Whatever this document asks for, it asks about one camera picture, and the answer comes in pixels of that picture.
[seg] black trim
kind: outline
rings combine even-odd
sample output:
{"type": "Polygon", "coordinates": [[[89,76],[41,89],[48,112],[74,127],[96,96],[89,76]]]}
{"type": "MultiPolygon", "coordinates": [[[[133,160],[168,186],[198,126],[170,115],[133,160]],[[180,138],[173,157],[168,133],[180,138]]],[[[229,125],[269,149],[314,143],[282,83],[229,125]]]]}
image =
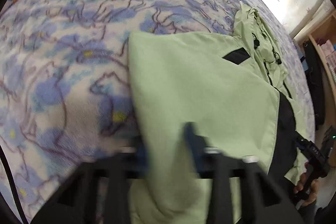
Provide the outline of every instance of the black trim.
{"type": "Polygon", "coordinates": [[[8,206],[6,200],[0,193],[0,219],[1,224],[22,224],[8,206]]]}
{"type": "Polygon", "coordinates": [[[297,156],[295,146],[296,122],[293,108],[286,96],[279,92],[277,140],[269,174],[279,181],[293,167],[297,156]]]}
{"type": "Polygon", "coordinates": [[[238,50],[234,50],[233,52],[228,53],[222,58],[228,60],[236,65],[244,62],[246,59],[249,59],[251,56],[244,48],[239,48],[238,50]]]}
{"type": "Polygon", "coordinates": [[[0,146],[0,160],[2,162],[2,165],[3,165],[4,169],[5,169],[5,172],[6,172],[6,175],[7,175],[7,179],[8,179],[8,182],[9,182],[10,189],[11,189],[12,194],[13,194],[13,198],[14,198],[14,202],[15,202],[17,211],[19,212],[19,215],[22,219],[23,224],[28,224],[28,220],[27,220],[26,215],[25,215],[25,213],[22,209],[22,205],[21,205],[21,202],[20,202],[20,199],[19,199],[19,195],[18,195],[17,190],[16,190],[16,186],[15,186],[15,182],[14,182],[14,178],[13,178],[11,169],[9,167],[6,155],[3,152],[1,146],[0,146]]]}

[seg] wooden shelf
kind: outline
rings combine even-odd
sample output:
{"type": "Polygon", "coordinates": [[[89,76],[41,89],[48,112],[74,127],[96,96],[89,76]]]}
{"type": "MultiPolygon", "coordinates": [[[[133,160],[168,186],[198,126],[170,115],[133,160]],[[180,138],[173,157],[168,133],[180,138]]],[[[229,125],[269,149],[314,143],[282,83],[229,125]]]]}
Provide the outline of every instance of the wooden shelf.
{"type": "Polygon", "coordinates": [[[314,45],[314,47],[315,47],[315,49],[316,49],[316,51],[317,51],[317,53],[318,53],[318,55],[321,59],[323,68],[324,68],[325,73],[328,77],[330,88],[332,90],[332,94],[333,94],[333,97],[334,97],[334,102],[336,104],[336,84],[334,82],[333,76],[332,76],[331,71],[329,69],[326,57],[325,57],[324,53],[322,52],[321,48],[317,45],[314,37],[311,34],[309,35],[309,39],[312,42],[312,44],[314,45]]]}
{"type": "Polygon", "coordinates": [[[330,40],[333,45],[336,45],[336,17],[328,17],[322,25],[311,33],[311,36],[318,42],[319,39],[330,40]]]}

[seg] black zipper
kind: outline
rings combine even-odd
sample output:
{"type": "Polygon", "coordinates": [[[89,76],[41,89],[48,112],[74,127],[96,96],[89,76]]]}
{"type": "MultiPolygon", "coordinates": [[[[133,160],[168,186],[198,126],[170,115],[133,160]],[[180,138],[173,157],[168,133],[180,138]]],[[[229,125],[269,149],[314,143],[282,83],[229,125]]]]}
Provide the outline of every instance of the black zipper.
{"type": "Polygon", "coordinates": [[[284,85],[285,89],[286,89],[287,92],[288,92],[288,96],[289,96],[289,98],[292,99],[291,93],[289,92],[289,89],[288,89],[288,87],[286,86],[285,80],[283,81],[283,85],[284,85]]]}
{"type": "Polygon", "coordinates": [[[273,86],[272,79],[271,79],[271,77],[269,77],[269,71],[268,71],[268,68],[266,66],[266,62],[264,62],[264,66],[265,66],[265,70],[266,70],[266,73],[267,73],[267,76],[268,76],[268,79],[269,79],[269,83],[271,84],[271,86],[273,86]]]}

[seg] wooden cabinet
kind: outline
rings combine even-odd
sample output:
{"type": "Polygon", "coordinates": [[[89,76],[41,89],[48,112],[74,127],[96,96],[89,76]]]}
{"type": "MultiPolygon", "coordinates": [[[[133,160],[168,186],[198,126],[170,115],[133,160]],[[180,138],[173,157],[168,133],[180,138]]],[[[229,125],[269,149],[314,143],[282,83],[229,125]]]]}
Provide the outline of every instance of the wooden cabinet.
{"type": "MultiPolygon", "coordinates": [[[[319,126],[319,130],[317,130],[315,134],[315,143],[320,147],[326,130],[331,125],[336,128],[336,84],[329,69],[327,59],[318,46],[318,41],[320,39],[330,40],[333,45],[336,45],[336,11],[330,14],[308,37],[298,42],[302,52],[304,52],[302,44],[304,41],[307,41],[308,38],[316,48],[322,63],[321,73],[325,94],[325,122],[322,126],[319,126]]],[[[331,166],[336,166],[336,145],[330,156],[329,163],[331,166]]]]}

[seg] black cable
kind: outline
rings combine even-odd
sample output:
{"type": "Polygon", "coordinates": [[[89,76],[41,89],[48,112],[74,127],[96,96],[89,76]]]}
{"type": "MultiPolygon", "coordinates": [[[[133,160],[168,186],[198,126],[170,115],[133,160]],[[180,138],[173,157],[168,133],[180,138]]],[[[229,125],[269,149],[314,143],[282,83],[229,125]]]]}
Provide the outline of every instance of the black cable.
{"type": "Polygon", "coordinates": [[[6,175],[7,175],[7,178],[8,178],[9,186],[10,186],[10,189],[11,189],[12,194],[13,194],[13,198],[14,198],[14,202],[15,202],[17,211],[19,212],[19,215],[22,219],[23,224],[29,224],[28,220],[26,218],[26,215],[25,215],[25,213],[22,209],[22,205],[21,205],[21,202],[20,202],[20,199],[19,199],[19,195],[18,195],[17,190],[16,190],[14,178],[13,178],[11,169],[9,167],[6,155],[3,152],[1,145],[0,145],[0,160],[2,162],[2,165],[5,169],[5,172],[6,172],[6,175]]]}

